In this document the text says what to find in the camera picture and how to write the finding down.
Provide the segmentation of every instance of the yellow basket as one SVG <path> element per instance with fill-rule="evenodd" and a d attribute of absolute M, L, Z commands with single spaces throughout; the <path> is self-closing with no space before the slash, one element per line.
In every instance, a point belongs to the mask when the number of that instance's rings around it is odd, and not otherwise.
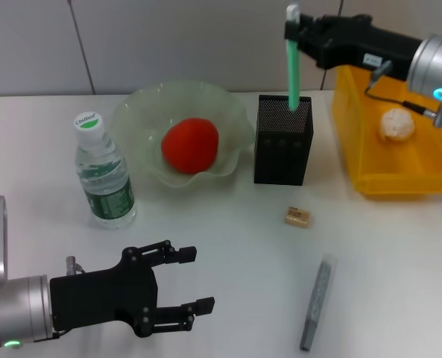
<path fill-rule="evenodd" d="M 418 114 L 413 136 L 391 142 L 379 136 L 384 112 L 398 104 L 364 95 L 370 72 L 351 66 L 338 68 L 333 117 L 355 190 L 365 195 L 408 195 L 442 192 L 442 129 Z M 375 95 L 412 101 L 436 109 L 438 103 L 409 93 L 405 83 L 382 78 L 371 90 Z"/>

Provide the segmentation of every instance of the blue indicator light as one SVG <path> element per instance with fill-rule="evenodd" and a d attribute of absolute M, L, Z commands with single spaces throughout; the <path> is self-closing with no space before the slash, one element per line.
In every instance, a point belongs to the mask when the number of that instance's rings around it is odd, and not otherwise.
<path fill-rule="evenodd" d="M 435 89 L 432 95 L 439 101 L 442 101 L 442 88 Z"/>

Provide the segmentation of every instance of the white tabletop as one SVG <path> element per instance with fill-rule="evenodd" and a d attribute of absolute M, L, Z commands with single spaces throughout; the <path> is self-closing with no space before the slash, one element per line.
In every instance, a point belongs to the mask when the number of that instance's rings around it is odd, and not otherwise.
<path fill-rule="evenodd" d="M 0 348 L 0 357 L 295 358 L 324 254 L 338 259 L 310 357 L 442 357 L 442 195 L 372 202 L 341 165 L 330 92 L 312 97 L 315 135 L 305 183 L 253 184 L 253 154 L 228 178 L 188 189 L 133 183 L 138 216 L 126 230 L 90 220 L 75 174 L 72 119 L 109 116 L 122 95 L 0 98 L 0 194 L 8 205 L 9 278 L 65 274 L 75 255 L 87 271 L 114 266 L 127 246 L 170 239 L 194 245 L 195 263 L 154 269 L 159 306 L 214 296 L 191 333 L 139 339 L 112 322 L 62 339 Z M 258 93 L 238 94 L 256 121 Z M 284 224 L 288 206 L 313 225 Z"/>

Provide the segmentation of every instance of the red ball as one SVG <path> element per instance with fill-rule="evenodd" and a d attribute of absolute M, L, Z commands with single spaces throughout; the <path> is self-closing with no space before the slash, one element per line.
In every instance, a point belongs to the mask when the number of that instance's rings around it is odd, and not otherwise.
<path fill-rule="evenodd" d="M 219 134 L 213 123 L 188 118 L 172 127 L 161 142 L 166 161 L 184 174 L 207 170 L 218 153 Z"/>

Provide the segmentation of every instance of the wooden block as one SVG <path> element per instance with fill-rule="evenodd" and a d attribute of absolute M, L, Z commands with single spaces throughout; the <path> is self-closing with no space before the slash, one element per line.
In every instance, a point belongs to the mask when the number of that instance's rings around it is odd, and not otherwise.
<path fill-rule="evenodd" d="M 310 213 L 296 207 L 288 207 L 285 223 L 306 229 L 310 224 Z"/>

